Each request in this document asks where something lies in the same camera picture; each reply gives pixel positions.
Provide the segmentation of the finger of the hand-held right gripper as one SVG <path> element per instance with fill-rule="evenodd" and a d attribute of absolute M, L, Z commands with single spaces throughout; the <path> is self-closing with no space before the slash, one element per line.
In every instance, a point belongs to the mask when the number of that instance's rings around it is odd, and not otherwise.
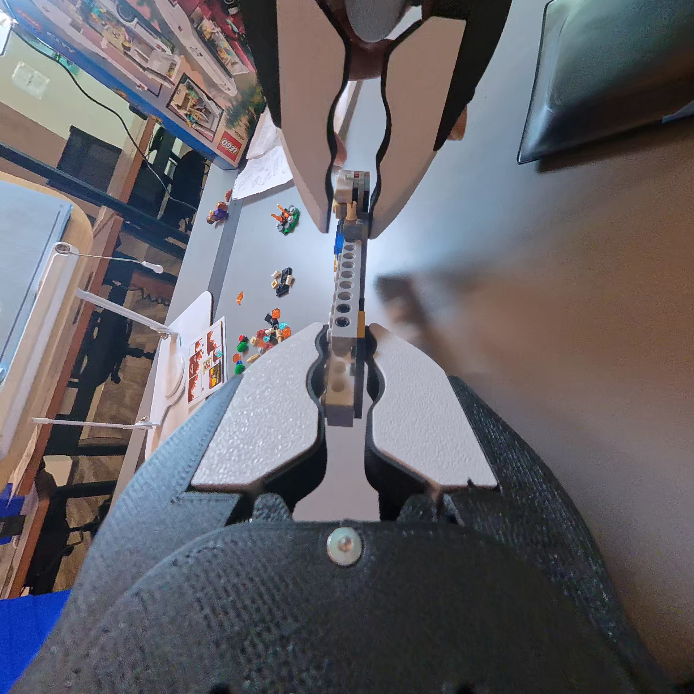
<path fill-rule="evenodd" d="M 336 157 L 334 111 L 346 85 L 346 41 L 319 1 L 278 1 L 280 139 L 305 211 L 327 233 Z"/>
<path fill-rule="evenodd" d="M 390 46 L 382 77 L 386 132 L 377 153 L 369 239 L 403 210 L 436 156 L 436 141 L 466 29 L 464 19 L 431 16 Z"/>

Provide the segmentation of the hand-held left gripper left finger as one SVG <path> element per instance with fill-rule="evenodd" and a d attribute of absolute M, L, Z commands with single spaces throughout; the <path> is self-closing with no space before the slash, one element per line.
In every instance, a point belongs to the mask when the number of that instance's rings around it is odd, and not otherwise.
<path fill-rule="evenodd" d="M 313 376 L 322 375 L 326 326 L 313 323 L 247 369 L 201 461 L 192 488 L 295 506 L 323 481 L 325 416 Z"/>

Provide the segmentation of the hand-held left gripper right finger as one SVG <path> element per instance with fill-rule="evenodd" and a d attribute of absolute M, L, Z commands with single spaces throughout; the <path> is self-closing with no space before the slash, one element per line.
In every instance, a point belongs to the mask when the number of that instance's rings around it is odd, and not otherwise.
<path fill-rule="evenodd" d="M 428 355 L 372 323 L 367 337 L 364 467 L 381 506 L 414 495 L 494 489 L 498 479 L 446 372 Z"/>

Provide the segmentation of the grey lego model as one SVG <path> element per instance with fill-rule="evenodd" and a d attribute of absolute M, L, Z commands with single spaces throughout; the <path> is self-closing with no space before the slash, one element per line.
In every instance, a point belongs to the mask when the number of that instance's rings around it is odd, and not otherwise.
<path fill-rule="evenodd" d="M 324 409 L 329 426 L 350 428 L 362 416 L 367 351 L 365 285 L 370 232 L 368 171 L 343 169 L 334 186 L 337 221 L 334 299 L 327 332 Z"/>

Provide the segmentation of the blue storage bin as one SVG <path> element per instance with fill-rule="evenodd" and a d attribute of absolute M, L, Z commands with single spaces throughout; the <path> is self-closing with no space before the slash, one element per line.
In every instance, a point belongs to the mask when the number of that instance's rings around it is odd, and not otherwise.
<path fill-rule="evenodd" d="M 71 591 L 1 601 L 1 693 L 8 693 L 38 653 Z"/>

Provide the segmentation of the pile of small lego pieces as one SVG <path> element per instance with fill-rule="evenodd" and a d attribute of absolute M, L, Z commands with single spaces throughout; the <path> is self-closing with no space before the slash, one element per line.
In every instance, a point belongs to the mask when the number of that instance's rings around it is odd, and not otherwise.
<path fill-rule="evenodd" d="M 264 325 L 256 333 L 247 336 L 240 334 L 232 354 L 232 372 L 243 373 L 263 355 L 291 336 L 291 327 L 282 320 L 280 308 L 274 308 L 265 315 Z"/>

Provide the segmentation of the lego set box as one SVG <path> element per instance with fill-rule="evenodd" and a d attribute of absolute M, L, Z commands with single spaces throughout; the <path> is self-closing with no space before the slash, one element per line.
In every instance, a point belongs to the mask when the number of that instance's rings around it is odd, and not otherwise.
<path fill-rule="evenodd" d="M 7 1 L 17 23 L 221 169 L 265 108 L 240 1 Z"/>

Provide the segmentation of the lego instruction booklet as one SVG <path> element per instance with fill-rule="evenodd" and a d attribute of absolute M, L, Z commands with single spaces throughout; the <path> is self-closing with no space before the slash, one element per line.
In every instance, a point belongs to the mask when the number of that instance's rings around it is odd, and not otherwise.
<path fill-rule="evenodd" d="M 1 181 L 1 378 L 29 319 L 51 249 L 63 238 L 73 204 Z"/>

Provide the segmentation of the person's right hand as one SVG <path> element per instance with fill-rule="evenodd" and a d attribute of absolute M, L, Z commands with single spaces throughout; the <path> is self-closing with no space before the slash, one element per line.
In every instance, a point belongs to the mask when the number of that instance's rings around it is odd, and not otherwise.
<path fill-rule="evenodd" d="M 359 82 L 379 78 L 382 74 L 386 49 L 392 39 L 377 42 L 365 42 L 348 25 L 346 35 L 349 39 L 348 67 L 350 82 Z"/>

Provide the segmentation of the sticker sheet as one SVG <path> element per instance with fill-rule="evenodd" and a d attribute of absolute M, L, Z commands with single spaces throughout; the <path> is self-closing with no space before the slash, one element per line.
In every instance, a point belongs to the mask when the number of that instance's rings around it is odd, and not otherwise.
<path fill-rule="evenodd" d="M 226 322 L 221 317 L 190 344 L 187 404 L 191 408 L 226 382 Z"/>

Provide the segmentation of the white printed paper bag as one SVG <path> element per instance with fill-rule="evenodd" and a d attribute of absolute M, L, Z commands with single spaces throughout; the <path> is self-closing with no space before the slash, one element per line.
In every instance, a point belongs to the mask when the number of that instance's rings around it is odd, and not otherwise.
<path fill-rule="evenodd" d="M 232 188 L 233 200 L 263 194 L 292 181 L 281 132 L 274 125 L 268 108 L 265 108 L 257 122 L 246 155 L 247 163 L 237 175 Z"/>

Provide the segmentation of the white book stand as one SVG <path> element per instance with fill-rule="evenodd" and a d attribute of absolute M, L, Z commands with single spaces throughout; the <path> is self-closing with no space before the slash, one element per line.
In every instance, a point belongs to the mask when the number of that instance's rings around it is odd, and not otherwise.
<path fill-rule="evenodd" d="M 160 337 L 149 414 L 133 424 L 71 421 L 41 417 L 33 417 L 32 422 L 39 426 L 77 427 L 86 425 L 95 428 L 128 429 L 143 432 L 146 435 L 144 455 L 149 457 L 188 416 L 189 349 L 196 338 L 203 336 L 211 328 L 213 295 L 208 290 L 203 291 L 173 320 L 171 325 L 158 323 L 89 291 L 77 289 L 75 295 L 82 301 L 144 325 Z"/>

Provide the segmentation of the black leather pad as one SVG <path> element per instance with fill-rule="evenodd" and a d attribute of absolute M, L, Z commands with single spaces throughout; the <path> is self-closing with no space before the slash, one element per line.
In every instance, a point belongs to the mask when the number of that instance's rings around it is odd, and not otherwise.
<path fill-rule="evenodd" d="M 692 1 L 547 3 L 518 164 L 692 116 Z"/>

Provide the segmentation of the black office chair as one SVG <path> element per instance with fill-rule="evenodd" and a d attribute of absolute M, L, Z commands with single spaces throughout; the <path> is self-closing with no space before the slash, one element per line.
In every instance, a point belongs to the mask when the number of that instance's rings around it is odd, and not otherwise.
<path fill-rule="evenodd" d="M 207 160 L 194 149 L 175 153 L 176 138 L 162 126 L 154 132 L 148 154 L 154 155 L 146 165 L 151 181 L 151 211 L 162 222 L 192 231 L 201 201 Z"/>

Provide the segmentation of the wall outlet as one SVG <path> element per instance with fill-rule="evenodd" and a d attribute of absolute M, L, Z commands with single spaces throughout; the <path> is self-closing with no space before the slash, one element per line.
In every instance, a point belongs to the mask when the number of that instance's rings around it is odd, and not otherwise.
<path fill-rule="evenodd" d="M 48 76 L 21 60 L 14 67 L 11 81 L 15 87 L 38 100 L 44 99 L 51 85 Z"/>

